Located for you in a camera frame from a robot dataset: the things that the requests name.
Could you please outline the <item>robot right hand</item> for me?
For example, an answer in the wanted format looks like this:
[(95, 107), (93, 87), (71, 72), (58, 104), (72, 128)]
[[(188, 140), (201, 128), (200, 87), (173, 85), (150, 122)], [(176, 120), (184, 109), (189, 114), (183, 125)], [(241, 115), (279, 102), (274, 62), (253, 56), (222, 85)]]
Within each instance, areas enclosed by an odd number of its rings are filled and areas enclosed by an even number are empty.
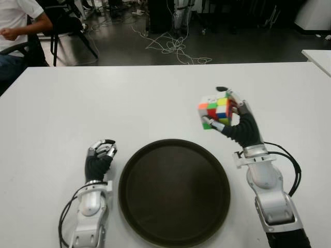
[(224, 136), (237, 142), (242, 148), (254, 145), (263, 145), (257, 122), (246, 100), (242, 100), (240, 96), (232, 89), (218, 86), (218, 92), (225, 92), (230, 98), (231, 110), (239, 116), (239, 123), (231, 126), (225, 125), (218, 120), (213, 119), (210, 115), (201, 117), (203, 123), (206, 123), (210, 128), (222, 133)]

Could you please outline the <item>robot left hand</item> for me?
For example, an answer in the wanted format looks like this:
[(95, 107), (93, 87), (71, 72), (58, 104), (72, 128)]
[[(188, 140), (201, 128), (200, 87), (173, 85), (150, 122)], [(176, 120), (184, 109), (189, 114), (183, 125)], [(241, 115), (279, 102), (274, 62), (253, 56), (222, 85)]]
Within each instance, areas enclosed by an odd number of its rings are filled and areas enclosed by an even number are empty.
[(84, 172), (85, 182), (103, 181), (117, 153), (116, 141), (103, 139), (92, 144), (87, 150)]

